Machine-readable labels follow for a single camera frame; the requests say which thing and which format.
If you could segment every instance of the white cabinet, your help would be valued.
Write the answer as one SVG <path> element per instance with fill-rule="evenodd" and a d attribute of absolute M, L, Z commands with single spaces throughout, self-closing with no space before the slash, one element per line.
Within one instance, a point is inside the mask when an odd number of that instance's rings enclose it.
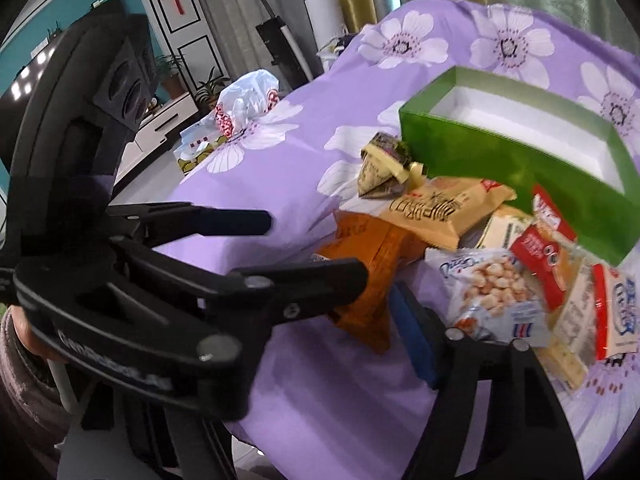
<path fill-rule="evenodd" d="M 196 114 L 198 107 L 190 94 L 185 93 L 162 105 L 153 115 L 142 121 L 133 142 L 127 144 L 122 153 L 116 182 L 136 167 L 142 160 L 166 141 L 166 135 L 176 126 Z"/>
<path fill-rule="evenodd" d="M 158 114 L 143 123 L 136 135 L 138 146 L 143 152 L 150 152 L 156 149 L 164 142 L 166 134 L 197 111 L 198 108 L 195 102 L 188 94 L 184 94 L 175 101 L 165 104 Z"/>

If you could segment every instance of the purple bedsheet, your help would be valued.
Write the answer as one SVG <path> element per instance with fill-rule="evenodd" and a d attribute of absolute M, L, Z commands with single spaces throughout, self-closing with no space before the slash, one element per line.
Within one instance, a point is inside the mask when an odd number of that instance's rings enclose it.
<path fill-rule="evenodd" d="M 215 272 L 308 253 L 334 230 L 332 211 L 355 193 L 360 148 L 378 130 L 398 133 L 399 106 L 453 65 L 578 101 L 616 125 L 640 166 L 640 66 L 631 54 L 542 12 L 415 0 L 367 28 L 327 74 L 213 153 L 171 196 L 266 209 L 276 219 L 271 234 L 194 236 L 162 252 Z M 444 303 L 442 284 L 425 264 L 408 272 L 420 300 Z M 562 397 L 587 473 L 640 406 L 640 374 L 630 358 L 621 367 L 597 365 L 591 378 L 599 379 L 597 388 L 590 381 Z M 626 388 L 612 394 L 618 383 Z M 479 388 L 459 472 L 477 459 L 488 391 L 487 384 Z M 251 411 L 233 427 L 289 480 L 398 480 L 435 395 L 414 376 L 398 339 L 380 357 L 314 319 L 274 330 Z"/>

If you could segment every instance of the screw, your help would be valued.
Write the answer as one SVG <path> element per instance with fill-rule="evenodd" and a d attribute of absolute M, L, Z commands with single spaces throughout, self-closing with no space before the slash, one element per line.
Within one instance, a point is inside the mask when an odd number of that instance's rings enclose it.
<path fill-rule="evenodd" d="M 451 341 L 460 341 L 464 339 L 465 333 L 462 332 L 459 328 L 447 328 L 447 331 L 444 333 L 447 336 L 447 339 Z"/>
<path fill-rule="evenodd" d="M 198 355 L 203 363 L 228 363 L 235 361 L 242 345 L 233 336 L 214 334 L 198 343 Z"/>
<path fill-rule="evenodd" d="M 300 306 L 297 303 L 288 304 L 282 313 L 287 319 L 296 319 L 300 315 Z"/>
<path fill-rule="evenodd" d="M 524 341 L 524 339 L 514 339 L 511 344 L 518 352 L 526 352 L 529 350 L 529 343 Z"/>
<path fill-rule="evenodd" d="M 248 276 L 244 279 L 246 288 L 269 288 L 273 282 L 264 276 Z"/>

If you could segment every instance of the white flower pattern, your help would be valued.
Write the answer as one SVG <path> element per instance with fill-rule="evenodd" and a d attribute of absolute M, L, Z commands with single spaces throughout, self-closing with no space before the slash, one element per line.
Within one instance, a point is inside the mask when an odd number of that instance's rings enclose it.
<path fill-rule="evenodd" d="M 209 173 L 223 173 L 235 168 L 244 159 L 244 150 L 264 150 L 285 140 L 285 135 L 297 129 L 297 124 L 282 124 L 281 121 L 298 115 L 302 105 L 292 105 L 289 101 L 279 102 L 270 112 L 251 121 L 247 127 L 232 136 L 199 164 L 183 182 L 206 167 Z"/>
<path fill-rule="evenodd" d="M 378 126 L 340 126 L 324 145 L 326 150 L 340 150 L 360 159 L 360 150 L 378 132 L 397 136 L 400 133 L 400 107 L 405 101 L 396 101 L 378 115 Z M 339 196 L 344 203 L 358 194 L 358 174 L 362 162 L 338 160 L 325 172 L 318 183 L 318 192 L 326 196 Z"/>
<path fill-rule="evenodd" d="M 640 409 L 639 371 L 635 354 L 598 362 L 580 389 L 559 396 L 585 478 L 598 465 L 610 438 L 622 438 Z"/>
<path fill-rule="evenodd" d="M 636 87 L 610 66 L 606 76 L 592 62 L 583 63 L 580 72 L 591 95 L 581 95 L 577 101 L 613 123 L 631 155 L 640 155 L 640 99 L 634 98 Z"/>
<path fill-rule="evenodd" d="M 551 56 L 555 47 L 548 29 L 527 30 L 533 25 L 529 9 L 516 7 L 505 15 L 504 7 L 496 4 L 488 7 L 488 17 L 478 10 L 471 13 L 481 36 L 471 44 L 472 65 L 549 88 L 548 73 L 538 58 Z"/>
<path fill-rule="evenodd" d="M 410 10 L 402 23 L 389 18 L 377 27 L 364 28 L 358 52 L 380 68 L 394 68 L 406 63 L 444 63 L 449 57 L 449 43 L 443 38 L 424 39 L 433 29 L 433 16 Z"/>

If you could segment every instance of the red snack package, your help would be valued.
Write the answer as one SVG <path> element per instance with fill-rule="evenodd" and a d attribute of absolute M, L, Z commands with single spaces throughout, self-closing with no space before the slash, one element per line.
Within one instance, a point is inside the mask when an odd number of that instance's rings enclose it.
<path fill-rule="evenodd" d="M 565 238 L 573 243 L 577 235 L 538 184 L 533 188 L 533 213 L 535 224 L 514 241 L 511 252 L 540 280 L 546 304 L 553 312 L 564 304 L 580 266 L 580 261 L 574 261 L 569 250 L 559 242 Z"/>
<path fill-rule="evenodd" d="M 596 359 L 638 351 L 636 282 L 603 264 L 593 266 Z"/>
<path fill-rule="evenodd" d="M 553 231 L 560 233 L 571 242 L 577 240 L 575 231 L 560 214 L 558 206 L 551 200 L 549 193 L 540 184 L 533 187 L 533 215 L 537 220 L 542 220 Z"/>

